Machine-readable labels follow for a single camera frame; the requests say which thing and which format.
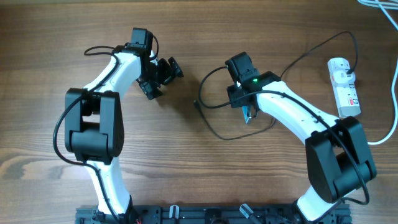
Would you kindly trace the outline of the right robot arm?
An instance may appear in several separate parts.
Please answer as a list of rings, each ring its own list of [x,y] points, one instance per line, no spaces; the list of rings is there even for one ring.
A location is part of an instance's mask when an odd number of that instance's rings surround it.
[[[248,123],[262,111],[280,121],[305,145],[309,189],[296,201],[307,223],[319,222],[350,193],[362,189],[369,203],[366,184],[376,175],[376,166],[363,127],[354,117],[328,114],[295,94],[281,78],[259,73],[246,52],[225,62],[233,85],[227,88],[233,108],[242,108]]]

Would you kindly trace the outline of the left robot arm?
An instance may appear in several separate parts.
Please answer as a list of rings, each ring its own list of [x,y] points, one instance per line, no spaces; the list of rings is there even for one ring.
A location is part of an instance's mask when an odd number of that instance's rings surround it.
[[[153,100],[162,96],[162,85],[183,76],[174,58],[157,58],[159,51],[152,48],[157,42],[149,30],[133,28],[129,42],[104,48],[111,60],[95,80],[65,95],[65,110],[54,131],[65,125],[65,148],[75,155],[72,163],[89,172],[98,198],[97,206],[76,210],[76,223],[142,223],[119,165],[124,145],[121,100],[133,82]]]

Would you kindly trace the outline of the blue Galaxy smartphone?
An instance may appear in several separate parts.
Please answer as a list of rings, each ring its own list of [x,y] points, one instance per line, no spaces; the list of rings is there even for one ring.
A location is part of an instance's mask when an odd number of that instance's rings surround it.
[[[244,121],[246,124],[249,124],[252,120],[252,114],[251,114],[251,105],[246,105],[242,107],[243,111],[243,116],[244,116]]]

